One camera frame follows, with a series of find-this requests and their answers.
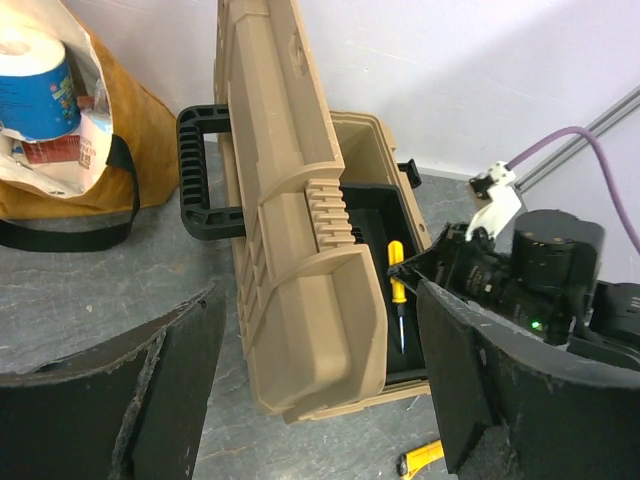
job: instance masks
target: brown paper bag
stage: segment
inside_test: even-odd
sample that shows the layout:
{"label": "brown paper bag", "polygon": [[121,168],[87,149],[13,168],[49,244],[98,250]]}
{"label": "brown paper bag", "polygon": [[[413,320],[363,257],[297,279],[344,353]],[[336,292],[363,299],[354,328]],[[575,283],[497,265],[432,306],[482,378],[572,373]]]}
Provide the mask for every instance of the brown paper bag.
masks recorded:
{"label": "brown paper bag", "polygon": [[[11,21],[12,25],[40,29],[62,40],[87,86],[93,80],[91,69],[94,68],[94,75],[96,70],[99,72],[109,97],[114,144],[117,144],[117,148],[112,144],[109,159],[126,156],[128,147],[135,165],[134,174],[137,173],[140,205],[166,202],[178,184],[178,162],[175,117],[162,102],[141,86],[59,0],[4,0],[0,5],[0,18],[3,22]],[[118,167],[119,162],[118,159],[107,161],[95,184],[85,193],[70,198],[58,198],[33,185],[0,179],[0,217],[18,220],[131,210],[135,204],[135,175],[127,172],[126,166]],[[0,243],[7,244],[6,236],[15,234],[13,227],[8,228],[9,231],[0,227]],[[9,246],[25,248],[19,244]]]}

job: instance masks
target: toolbox lid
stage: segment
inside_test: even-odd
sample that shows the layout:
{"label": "toolbox lid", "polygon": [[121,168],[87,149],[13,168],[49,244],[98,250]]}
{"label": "toolbox lid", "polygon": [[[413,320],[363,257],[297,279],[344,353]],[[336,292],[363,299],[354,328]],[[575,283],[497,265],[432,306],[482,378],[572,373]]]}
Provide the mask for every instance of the toolbox lid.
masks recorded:
{"label": "toolbox lid", "polygon": [[387,317],[342,199],[345,163],[295,0],[220,0],[215,98],[251,390],[287,421],[378,395]]}

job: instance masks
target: yellow screwdriver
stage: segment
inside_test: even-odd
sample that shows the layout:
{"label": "yellow screwdriver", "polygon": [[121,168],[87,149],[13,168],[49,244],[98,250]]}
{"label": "yellow screwdriver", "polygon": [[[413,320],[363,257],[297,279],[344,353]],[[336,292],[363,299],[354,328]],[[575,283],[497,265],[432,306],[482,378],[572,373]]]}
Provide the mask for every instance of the yellow screwdriver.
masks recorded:
{"label": "yellow screwdriver", "polygon": [[416,448],[408,453],[400,455],[396,462],[398,475],[402,480],[411,480],[420,470],[430,463],[444,457],[442,442],[437,440],[424,447]]}
{"label": "yellow screwdriver", "polygon": [[[397,240],[389,243],[389,266],[404,262],[404,247]],[[400,350],[404,354],[404,315],[405,303],[407,303],[407,295],[402,285],[395,278],[391,279],[391,291],[393,303],[398,306],[398,325],[400,327]]]}

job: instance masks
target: wall baseboard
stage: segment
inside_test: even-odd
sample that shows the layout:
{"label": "wall baseboard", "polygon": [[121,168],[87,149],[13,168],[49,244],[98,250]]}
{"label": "wall baseboard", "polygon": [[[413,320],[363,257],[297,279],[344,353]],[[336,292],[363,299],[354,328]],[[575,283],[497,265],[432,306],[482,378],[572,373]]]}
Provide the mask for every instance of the wall baseboard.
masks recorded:
{"label": "wall baseboard", "polygon": [[428,175],[432,177],[450,178],[451,180],[460,180],[467,182],[473,175],[467,175],[459,172],[450,172],[447,170],[438,170],[436,168],[418,167],[420,175]]}

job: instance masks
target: tan toolbox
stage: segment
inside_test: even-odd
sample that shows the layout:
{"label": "tan toolbox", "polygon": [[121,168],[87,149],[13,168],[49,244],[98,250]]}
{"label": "tan toolbox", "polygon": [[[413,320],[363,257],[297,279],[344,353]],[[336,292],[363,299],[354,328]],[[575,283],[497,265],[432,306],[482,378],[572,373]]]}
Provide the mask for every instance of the tan toolbox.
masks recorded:
{"label": "tan toolbox", "polygon": [[[290,423],[430,393],[415,301],[402,354],[384,296],[384,246],[401,239],[390,225],[405,232],[407,254],[430,246],[390,131],[371,115],[329,111],[295,0],[218,5],[216,105],[178,119],[182,214],[198,238],[234,237],[255,403]],[[209,208],[208,132],[235,207]],[[372,192],[388,196],[372,207]],[[370,215],[384,233],[375,248],[354,236],[354,218]]]}

